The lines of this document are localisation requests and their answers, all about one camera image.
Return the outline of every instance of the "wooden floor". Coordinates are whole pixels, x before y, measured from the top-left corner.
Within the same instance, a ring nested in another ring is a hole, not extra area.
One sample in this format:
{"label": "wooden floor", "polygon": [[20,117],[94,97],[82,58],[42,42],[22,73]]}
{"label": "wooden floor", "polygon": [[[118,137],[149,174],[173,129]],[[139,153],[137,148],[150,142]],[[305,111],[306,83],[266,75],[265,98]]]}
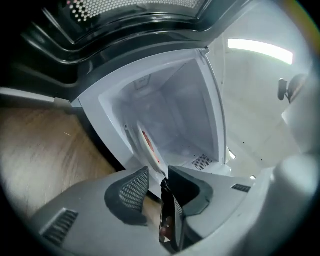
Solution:
{"label": "wooden floor", "polygon": [[[30,108],[0,108],[0,170],[8,198],[27,218],[70,186],[115,171],[77,116]],[[159,226],[160,204],[146,198],[143,212]]]}

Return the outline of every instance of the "perforated vent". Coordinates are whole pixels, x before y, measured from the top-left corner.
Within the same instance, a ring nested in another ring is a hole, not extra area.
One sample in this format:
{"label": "perforated vent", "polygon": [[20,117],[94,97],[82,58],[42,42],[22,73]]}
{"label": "perforated vent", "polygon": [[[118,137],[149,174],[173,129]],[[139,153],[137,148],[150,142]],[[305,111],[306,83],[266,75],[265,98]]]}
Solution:
{"label": "perforated vent", "polygon": [[208,167],[213,161],[206,155],[200,156],[197,160],[193,161],[192,164],[199,170],[202,171]]}
{"label": "perforated vent", "polygon": [[122,187],[120,190],[120,199],[125,206],[140,213],[142,212],[144,199],[149,188],[148,177],[149,173],[145,171],[136,179],[130,181]]}
{"label": "perforated vent", "polygon": [[75,211],[63,211],[42,236],[57,246],[61,245],[77,217],[78,213]]}
{"label": "perforated vent", "polygon": [[97,15],[123,7],[161,4],[196,9],[202,2],[203,0],[68,0],[67,4],[77,21],[85,22]]}

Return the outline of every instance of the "glossy black surface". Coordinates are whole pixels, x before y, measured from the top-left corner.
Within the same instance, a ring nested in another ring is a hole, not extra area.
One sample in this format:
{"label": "glossy black surface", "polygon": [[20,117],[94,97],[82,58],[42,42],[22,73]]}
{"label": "glossy black surface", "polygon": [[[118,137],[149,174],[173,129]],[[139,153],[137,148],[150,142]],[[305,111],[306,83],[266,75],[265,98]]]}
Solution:
{"label": "glossy black surface", "polygon": [[129,63],[169,51],[205,48],[250,8],[250,2],[206,0],[193,16],[183,8],[152,12],[132,7],[129,14],[100,14],[81,25],[71,18],[65,1],[44,5],[21,33],[5,86],[73,101]]}

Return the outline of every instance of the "ceiling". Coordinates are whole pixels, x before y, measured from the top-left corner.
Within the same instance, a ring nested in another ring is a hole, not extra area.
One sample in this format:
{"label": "ceiling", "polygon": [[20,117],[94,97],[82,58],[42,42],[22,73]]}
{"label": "ceiling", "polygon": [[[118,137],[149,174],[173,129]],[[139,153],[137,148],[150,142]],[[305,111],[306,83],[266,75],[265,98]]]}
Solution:
{"label": "ceiling", "polygon": [[[228,39],[268,43],[293,53],[289,65],[251,51],[229,49]],[[278,81],[308,73],[312,60],[292,21],[273,3],[262,2],[232,24],[210,46],[208,55],[222,95],[227,145],[236,155],[234,176],[258,175],[299,152],[282,119],[288,101],[278,100]]]}

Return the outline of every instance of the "fluorescent light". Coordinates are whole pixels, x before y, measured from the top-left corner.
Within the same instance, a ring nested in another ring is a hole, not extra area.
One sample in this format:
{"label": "fluorescent light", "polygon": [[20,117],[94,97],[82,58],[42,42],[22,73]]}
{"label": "fluorescent light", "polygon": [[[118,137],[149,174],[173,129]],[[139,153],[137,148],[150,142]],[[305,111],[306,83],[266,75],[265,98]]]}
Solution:
{"label": "fluorescent light", "polygon": [[230,149],[229,149],[229,153],[230,153],[230,157],[231,157],[233,160],[235,160],[235,159],[236,159],[236,155],[235,155],[234,153],[232,153],[232,152],[230,151]]}
{"label": "fluorescent light", "polygon": [[292,60],[294,57],[292,52],[264,42],[244,39],[228,39],[228,46],[231,49],[247,50],[268,55],[289,65],[292,64]]}

